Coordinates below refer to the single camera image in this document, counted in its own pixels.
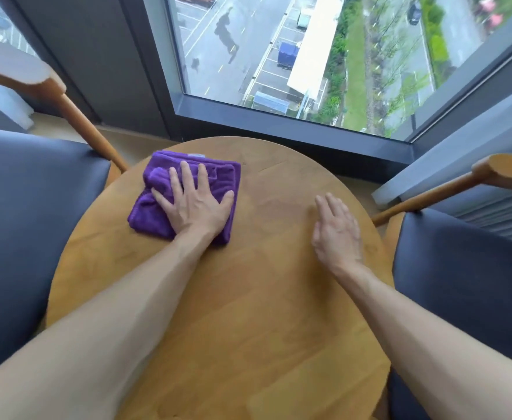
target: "dark blue seat cushion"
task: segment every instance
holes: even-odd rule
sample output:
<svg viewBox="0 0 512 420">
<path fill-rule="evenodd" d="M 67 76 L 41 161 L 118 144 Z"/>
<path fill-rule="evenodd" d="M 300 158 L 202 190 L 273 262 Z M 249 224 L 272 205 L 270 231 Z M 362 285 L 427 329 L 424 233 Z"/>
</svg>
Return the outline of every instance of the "dark blue seat cushion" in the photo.
<svg viewBox="0 0 512 420">
<path fill-rule="evenodd" d="M 86 144 L 0 131 L 0 364 L 36 330 L 60 254 L 109 168 Z"/>
<path fill-rule="evenodd" d="M 392 272 L 398 291 L 512 359 L 512 240 L 433 209 L 407 213 Z M 388 390 L 392 420 L 429 418 L 395 372 Z"/>
</svg>

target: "purple cloth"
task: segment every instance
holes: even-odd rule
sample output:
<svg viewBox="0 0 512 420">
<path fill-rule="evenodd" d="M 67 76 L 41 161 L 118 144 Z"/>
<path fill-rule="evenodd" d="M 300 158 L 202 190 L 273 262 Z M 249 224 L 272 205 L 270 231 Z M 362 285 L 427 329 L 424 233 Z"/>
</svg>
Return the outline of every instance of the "purple cloth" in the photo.
<svg viewBox="0 0 512 420">
<path fill-rule="evenodd" d="M 169 152 L 167 150 L 153 153 L 143 172 L 145 189 L 137 198 L 128 217 L 129 226 L 140 233 L 147 233 L 165 239 L 173 239 L 175 237 L 176 233 L 170 226 L 165 212 L 153 197 L 151 188 L 155 188 L 170 203 L 174 203 L 173 190 L 170 186 L 169 168 L 172 166 L 176 168 L 180 182 L 182 182 L 182 171 L 180 169 L 180 161 L 182 160 L 190 165 L 196 187 L 198 186 L 198 164 L 203 163 L 206 166 L 211 194 L 219 203 L 221 203 L 225 193 L 229 190 L 234 190 L 235 200 L 232 204 L 231 215 L 229 215 L 223 231 L 213 240 L 213 243 L 217 245 L 229 243 L 240 184 L 240 164 L 233 161 L 219 161 L 200 156 Z"/>
</svg>

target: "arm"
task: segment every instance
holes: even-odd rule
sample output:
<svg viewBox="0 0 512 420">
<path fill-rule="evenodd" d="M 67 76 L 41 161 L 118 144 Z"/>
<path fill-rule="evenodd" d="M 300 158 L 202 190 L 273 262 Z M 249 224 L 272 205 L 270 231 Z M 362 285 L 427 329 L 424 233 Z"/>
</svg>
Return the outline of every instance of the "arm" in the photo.
<svg viewBox="0 0 512 420">
<path fill-rule="evenodd" d="M 353 299 L 396 371 L 434 420 L 512 419 L 512 360 L 381 282 L 362 263 L 347 206 L 317 197 L 313 245 Z"/>
<path fill-rule="evenodd" d="M 0 419 L 109 419 L 161 340 L 190 275 L 232 206 L 199 168 L 171 169 L 175 205 L 154 191 L 177 232 L 150 260 L 42 332 L 0 366 Z"/>
</svg>

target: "round wooden table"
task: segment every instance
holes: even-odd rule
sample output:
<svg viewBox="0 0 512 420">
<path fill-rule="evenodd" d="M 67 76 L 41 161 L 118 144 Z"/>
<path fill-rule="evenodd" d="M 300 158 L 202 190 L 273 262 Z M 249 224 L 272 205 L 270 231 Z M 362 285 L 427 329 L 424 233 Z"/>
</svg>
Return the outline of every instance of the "round wooden table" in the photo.
<svg viewBox="0 0 512 420">
<path fill-rule="evenodd" d="M 361 225 L 365 263 L 393 285 L 364 208 L 321 165 L 268 141 L 216 137 L 170 150 L 242 164 L 232 238 L 202 258 L 117 418 L 368 420 L 390 362 L 310 245 L 314 196 L 330 191 Z M 47 326 L 169 244 L 126 221 L 147 162 L 109 185 L 75 227 L 52 282 Z"/>
</svg>

